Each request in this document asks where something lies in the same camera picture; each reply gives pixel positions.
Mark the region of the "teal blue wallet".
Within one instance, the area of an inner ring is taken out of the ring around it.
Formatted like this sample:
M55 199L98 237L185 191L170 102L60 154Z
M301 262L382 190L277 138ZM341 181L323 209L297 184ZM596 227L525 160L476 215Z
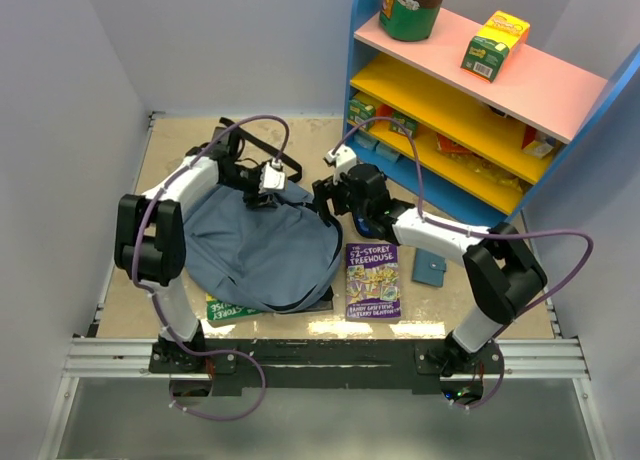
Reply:
M414 282L441 288L447 271L446 260L432 252L417 249L411 279Z

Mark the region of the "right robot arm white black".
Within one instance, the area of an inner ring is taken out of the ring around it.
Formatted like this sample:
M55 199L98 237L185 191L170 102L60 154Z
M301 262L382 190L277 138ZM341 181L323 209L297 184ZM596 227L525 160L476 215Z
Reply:
M473 227L421 213L391 196L378 167L361 163L337 177L312 184L314 204L328 222L349 214L358 233L396 246L428 250L462 265L475 306L445 338L426 354L449 377L469 372L481 351L509 326L547 284L547 276L518 230L501 222L493 228Z

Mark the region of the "blue student backpack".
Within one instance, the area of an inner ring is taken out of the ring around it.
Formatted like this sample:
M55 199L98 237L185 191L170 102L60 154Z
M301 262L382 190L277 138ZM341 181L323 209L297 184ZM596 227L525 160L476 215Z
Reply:
M228 118L214 135L278 153ZM342 226L325 226L299 186L300 164L281 159L294 173L284 190L270 192L275 208L248 209L242 192L220 186L184 216L185 269L194 282L222 302L280 314L314 304L331 287L343 245Z

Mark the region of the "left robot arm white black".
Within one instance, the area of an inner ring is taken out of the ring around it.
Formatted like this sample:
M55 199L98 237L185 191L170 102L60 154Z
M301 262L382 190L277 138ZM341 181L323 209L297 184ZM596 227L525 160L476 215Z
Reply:
M118 203L115 266L148 294L160 322L152 360L180 371L200 371L210 356L182 280L184 216L216 187L258 194L263 166L241 166L243 148L242 140L193 147L155 187L126 194Z

